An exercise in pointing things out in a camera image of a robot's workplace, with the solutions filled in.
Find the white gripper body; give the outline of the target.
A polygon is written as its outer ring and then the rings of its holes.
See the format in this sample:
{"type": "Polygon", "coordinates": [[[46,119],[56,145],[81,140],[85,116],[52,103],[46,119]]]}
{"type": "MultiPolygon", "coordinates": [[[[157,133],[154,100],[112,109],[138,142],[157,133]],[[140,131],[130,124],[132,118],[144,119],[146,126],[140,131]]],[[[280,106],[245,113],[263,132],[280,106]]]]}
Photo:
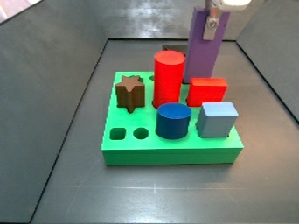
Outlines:
{"type": "Polygon", "coordinates": [[[220,0],[219,8],[223,11],[243,11],[251,0],[220,0]]]}

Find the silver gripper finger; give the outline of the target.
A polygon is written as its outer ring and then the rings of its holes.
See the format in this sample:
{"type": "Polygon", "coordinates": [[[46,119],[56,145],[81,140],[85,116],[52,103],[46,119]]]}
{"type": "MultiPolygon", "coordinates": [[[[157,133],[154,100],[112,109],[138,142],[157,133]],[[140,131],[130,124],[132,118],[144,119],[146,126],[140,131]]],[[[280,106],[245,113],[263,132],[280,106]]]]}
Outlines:
{"type": "Polygon", "coordinates": [[[208,11],[208,16],[205,19],[203,39],[213,40],[221,15],[216,0],[205,0],[205,10],[208,11]]]}

